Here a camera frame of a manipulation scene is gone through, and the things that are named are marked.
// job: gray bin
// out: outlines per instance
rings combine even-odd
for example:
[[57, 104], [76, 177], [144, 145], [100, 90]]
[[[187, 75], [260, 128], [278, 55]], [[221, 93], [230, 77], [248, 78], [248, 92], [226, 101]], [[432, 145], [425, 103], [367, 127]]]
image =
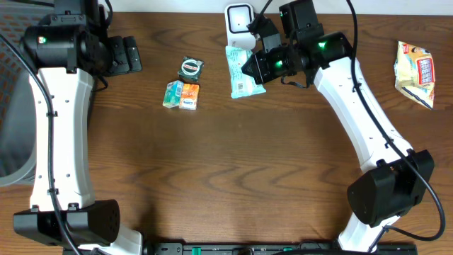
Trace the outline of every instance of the gray bin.
[[[28, 26], [53, 8], [0, 1], [0, 33], [17, 48]], [[33, 184], [36, 166], [36, 119], [25, 68], [0, 45], [0, 187]]]

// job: blue plastic packet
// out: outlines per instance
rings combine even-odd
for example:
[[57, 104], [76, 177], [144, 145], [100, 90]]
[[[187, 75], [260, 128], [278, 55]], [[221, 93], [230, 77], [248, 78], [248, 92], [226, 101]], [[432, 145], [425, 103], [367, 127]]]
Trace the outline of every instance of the blue plastic packet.
[[228, 59], [229, 73], [231, 75], [231, 97], [233, 99], [265, 93], [263, 85], [257, 85], [249, 75], [242, 73], [242, 66], [252, 55], [251, 50], [227, 46], [226, 58]]

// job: green tape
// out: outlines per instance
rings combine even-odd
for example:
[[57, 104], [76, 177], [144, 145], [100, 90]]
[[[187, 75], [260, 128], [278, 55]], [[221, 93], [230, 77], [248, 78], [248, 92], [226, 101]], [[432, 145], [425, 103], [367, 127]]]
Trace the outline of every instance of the green tape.
[[201, 255], [201, 248], [192, 248], [192, 255]]

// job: brown wood surface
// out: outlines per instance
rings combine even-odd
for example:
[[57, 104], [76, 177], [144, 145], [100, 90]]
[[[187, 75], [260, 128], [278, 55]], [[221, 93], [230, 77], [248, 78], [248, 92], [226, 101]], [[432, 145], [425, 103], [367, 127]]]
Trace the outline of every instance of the brown wood surface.
[[[327, 33], [340, 30], [352, 39], [351, 16], [319, 19]], [[451, 254], [453, 18], [360, 16], [359, 24], [358, 58], [371, 90], [415, 150], [429, 149], [435, 159], [431, 184], [449, 224], [441, 240], [416, 244], [420, 254]], [[116, 199], [124, 224], [153, 240], [226, 243], [334, 239], [345, 228], [346, 188], [361, 171], [346, 132], [315, 88], [275, 81], [265, 94], [231, 99], [223, 14], [116, 13], [110, 35], [134, 35], [143, 64], [143, 72], [108, 79], [88, 130], [96, 197]], [[435, 110], [394, 88], [398, 40], [431, 51]], [[205, 61], [196, 111], [162, 107], [184, 56]], [[13, 214], [28, 208], [31, 191], [0, 189], [0, 254], [61, 252], [13, 231]], [[396, 225], [423, 235], [437, 231], [431, 197]], [[384, 240], [413, 241], [394, 232]]]

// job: white wall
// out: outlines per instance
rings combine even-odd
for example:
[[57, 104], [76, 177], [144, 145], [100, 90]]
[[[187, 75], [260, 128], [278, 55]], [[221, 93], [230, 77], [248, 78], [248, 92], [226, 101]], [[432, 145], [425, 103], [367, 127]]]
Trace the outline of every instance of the white wall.
[[[248, 2], [259, 12], [267, 0], [110, 0], [114, 11], [222, 13], [228, 4]], [[274, 0], [268, 13], [292, 0]], [[359, 14], [453, 15], [453, 0], [352, 0]], [[317, 13], [350, 13], [346, 0], [314, 0]]]

